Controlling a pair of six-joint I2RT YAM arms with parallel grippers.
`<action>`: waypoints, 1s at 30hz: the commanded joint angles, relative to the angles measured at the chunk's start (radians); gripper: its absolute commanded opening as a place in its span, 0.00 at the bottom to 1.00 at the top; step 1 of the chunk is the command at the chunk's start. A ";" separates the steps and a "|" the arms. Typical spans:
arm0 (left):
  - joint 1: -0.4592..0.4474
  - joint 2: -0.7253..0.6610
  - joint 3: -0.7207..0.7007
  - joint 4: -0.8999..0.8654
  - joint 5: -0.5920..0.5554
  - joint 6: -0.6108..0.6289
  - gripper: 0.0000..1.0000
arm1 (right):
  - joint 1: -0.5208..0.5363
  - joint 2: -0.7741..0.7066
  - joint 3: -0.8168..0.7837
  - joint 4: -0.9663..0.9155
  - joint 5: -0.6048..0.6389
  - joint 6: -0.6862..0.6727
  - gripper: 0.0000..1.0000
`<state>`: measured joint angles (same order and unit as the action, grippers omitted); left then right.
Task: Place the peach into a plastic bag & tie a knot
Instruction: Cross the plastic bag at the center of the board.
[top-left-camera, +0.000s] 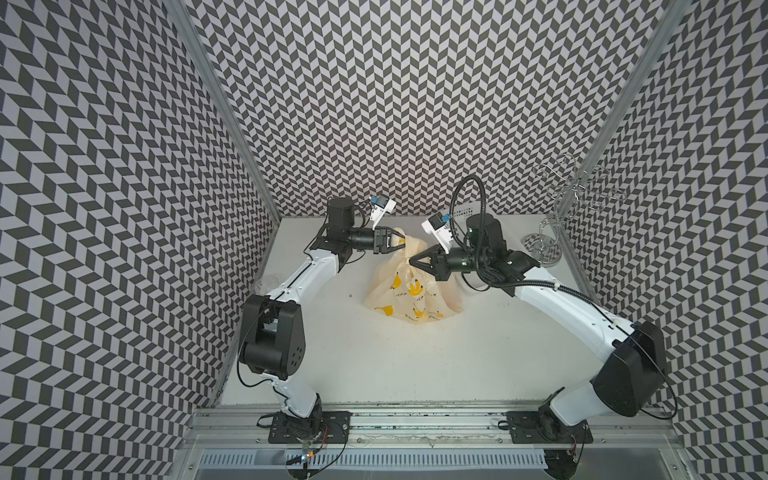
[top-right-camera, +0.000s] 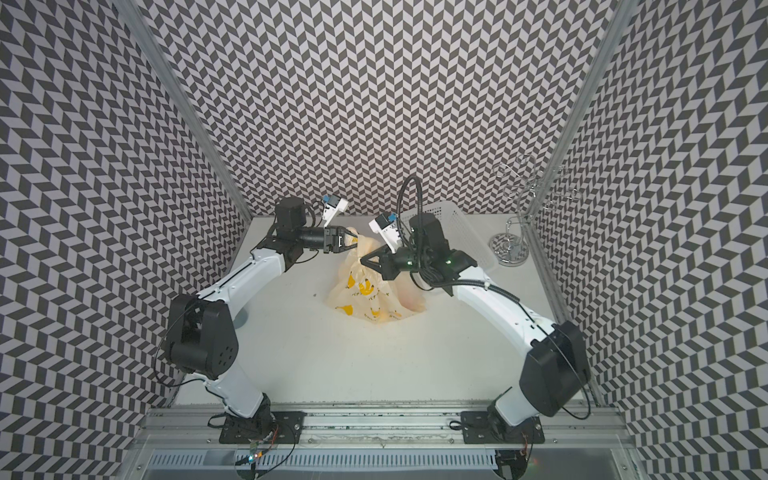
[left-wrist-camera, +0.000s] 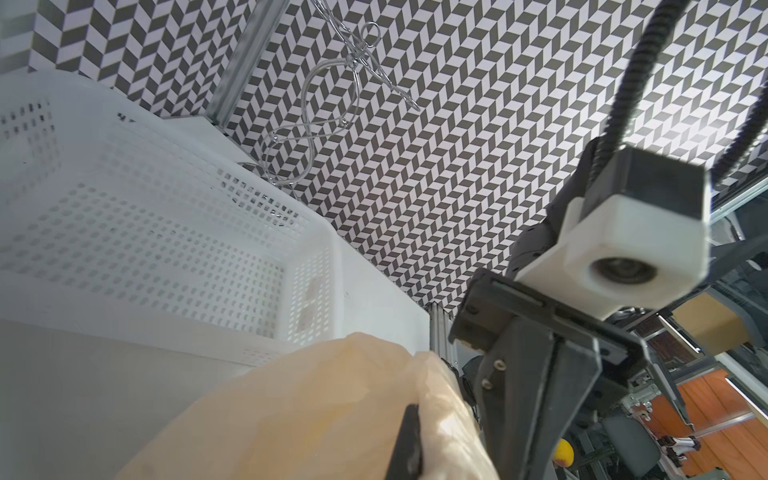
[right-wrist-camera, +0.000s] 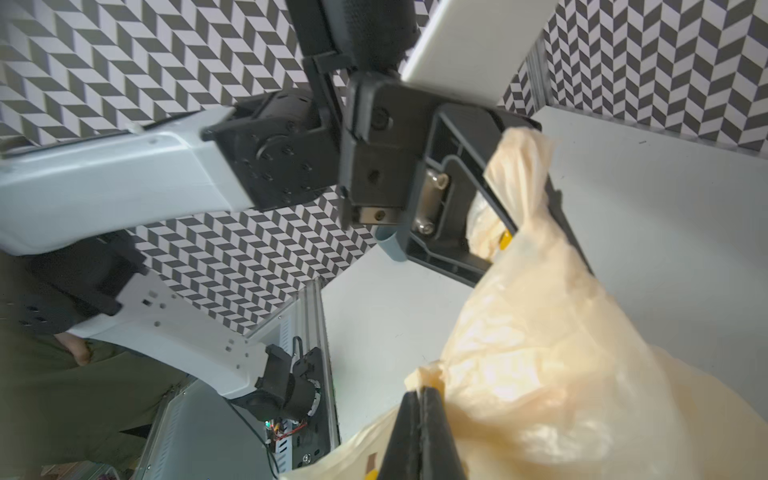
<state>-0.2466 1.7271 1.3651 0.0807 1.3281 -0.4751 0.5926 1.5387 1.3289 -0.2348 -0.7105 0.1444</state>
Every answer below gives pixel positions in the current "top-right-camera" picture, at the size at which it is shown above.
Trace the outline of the banana print plastic bag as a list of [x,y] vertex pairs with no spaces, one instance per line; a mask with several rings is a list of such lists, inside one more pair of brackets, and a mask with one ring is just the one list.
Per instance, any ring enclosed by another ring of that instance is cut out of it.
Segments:
[[406,285],[417,288],[408,275],[385,281],[374,270],[364,267],[360,258],[382,246],[382,243],[358,233],[358,247],[347,252],[337,270],[325,305],[337,313],[372,323],[399,321],[423,312],[411,312],[398,298]]

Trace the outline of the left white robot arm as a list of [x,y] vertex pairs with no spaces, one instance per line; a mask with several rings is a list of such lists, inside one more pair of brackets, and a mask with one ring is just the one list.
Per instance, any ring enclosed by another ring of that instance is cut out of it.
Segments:
[[267,234],[240,266],[200,292],[179,294],[171,302],[169,326],[160,347],[163,358],[203,381],[206,391],[235,418],[256,417],[266,402],[266,395],[238,363],[236,319],[245,319],[246,305],[297,264],[304,251],[343,253],[356,247],[354,233],[331,223],[347,209],[348,200],[325,195],[322,202],[321,224],[308,226],[307,204],[302,199],[279,200]]

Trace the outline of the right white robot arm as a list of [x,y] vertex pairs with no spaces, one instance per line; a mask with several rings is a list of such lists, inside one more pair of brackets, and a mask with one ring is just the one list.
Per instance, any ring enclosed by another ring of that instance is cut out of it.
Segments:
[[384,280],[402,272],[419,274],[428,287],[445,291],[482,315],[522,355],[517,383],[490,407],[505,425],[552,417],[587,387],[591,373],[580,328],[538,315],[495,284],[473,257],[450,246],[435,215],[417,214],[403,227],[396,214],[381,214],[369,228],[385,245],[363,256],[364,266]]

